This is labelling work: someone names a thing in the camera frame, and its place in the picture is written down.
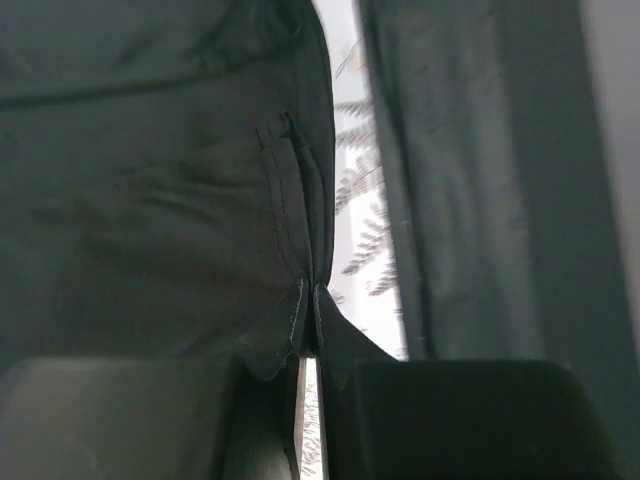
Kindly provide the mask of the black t shirt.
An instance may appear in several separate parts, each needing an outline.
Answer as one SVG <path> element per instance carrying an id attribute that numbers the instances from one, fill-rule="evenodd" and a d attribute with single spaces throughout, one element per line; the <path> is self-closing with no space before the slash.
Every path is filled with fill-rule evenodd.
<path id="1" fill-rule="evenodd" d="M 331 271 L 309 1 L 1 5 L 1 362 L 287 348 Z"/>

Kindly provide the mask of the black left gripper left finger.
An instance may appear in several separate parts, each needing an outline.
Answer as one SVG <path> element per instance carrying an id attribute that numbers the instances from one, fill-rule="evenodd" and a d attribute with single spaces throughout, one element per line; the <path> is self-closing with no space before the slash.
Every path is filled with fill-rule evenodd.
<path id="1" fill-rule="evenodd" d="M 41 357 L 1 379 L 5 479 L 296 479 L 306 286 L 234 340 Z"/>

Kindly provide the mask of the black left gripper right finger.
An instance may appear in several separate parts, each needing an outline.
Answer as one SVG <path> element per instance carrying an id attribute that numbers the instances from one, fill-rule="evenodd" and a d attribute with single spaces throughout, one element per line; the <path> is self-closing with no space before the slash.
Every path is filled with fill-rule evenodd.
<path id="1" fill-rule="evenodd" d="M 577 379 L 531 360 L 401 362 L 314 290 L 331 479 L 616 479 Z"/>

